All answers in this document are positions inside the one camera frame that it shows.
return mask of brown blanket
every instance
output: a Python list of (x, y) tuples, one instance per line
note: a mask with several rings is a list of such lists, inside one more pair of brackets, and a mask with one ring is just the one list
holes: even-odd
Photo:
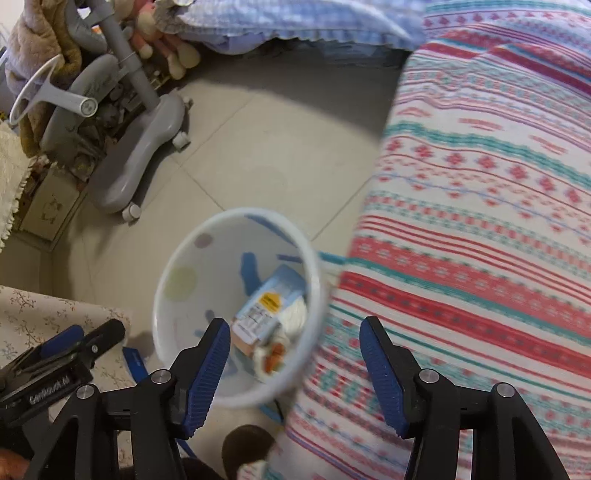
[[(47, 60), (60, 53), (64, 62), (54, 72), (51, 82), (57, 87), (68, 88), (80, 73), (80, 48), (66, 27), (64, 10), (67, 1), (25, 0), (8, 41), (7, 83), (15, 95)], [(39, 153), (39, 142), (52, 112), (51, 105), (39, 103), (21, 121), (21, 144), (28, 157)]]

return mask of brown slipper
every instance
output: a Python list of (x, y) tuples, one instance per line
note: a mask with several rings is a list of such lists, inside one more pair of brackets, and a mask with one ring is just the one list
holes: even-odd
[(222, 461), (228, 480), (236, 480), (238, 469), (245, 463), (263, 460), (275, 440), (256, 425), (242, 425), (232, 430), (223, 441)]

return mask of orange food piece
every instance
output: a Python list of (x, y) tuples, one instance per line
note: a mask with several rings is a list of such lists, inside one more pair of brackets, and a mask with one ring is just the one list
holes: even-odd
[(275, 343), (271, 347), (271, 354), (265, 358), (264, 370), (266, 374), (270, 374), (277, 370), (283, 362), (285, 355), (285, 345), (282, 343)]

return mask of human hand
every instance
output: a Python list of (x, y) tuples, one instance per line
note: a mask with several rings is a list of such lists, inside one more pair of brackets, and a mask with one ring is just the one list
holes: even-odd
[(10, 450), (0, 448), (0, 480), (22, 480), (29, 461)]

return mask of stuffed toy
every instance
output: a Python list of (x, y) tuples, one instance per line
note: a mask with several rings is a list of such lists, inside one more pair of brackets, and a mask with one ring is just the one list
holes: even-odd
[(154, 21), (154, 3), (151, 0), (112, 0), (119, 20), (133, 20), (134, 32), (130, 42), (139, 56), (147, 60), (155, 47), (166, 59), (170, 76), (180, 80), (187, 69), (196, 67), (201, 56), (195, 47), (176, 35), (162, 33)]

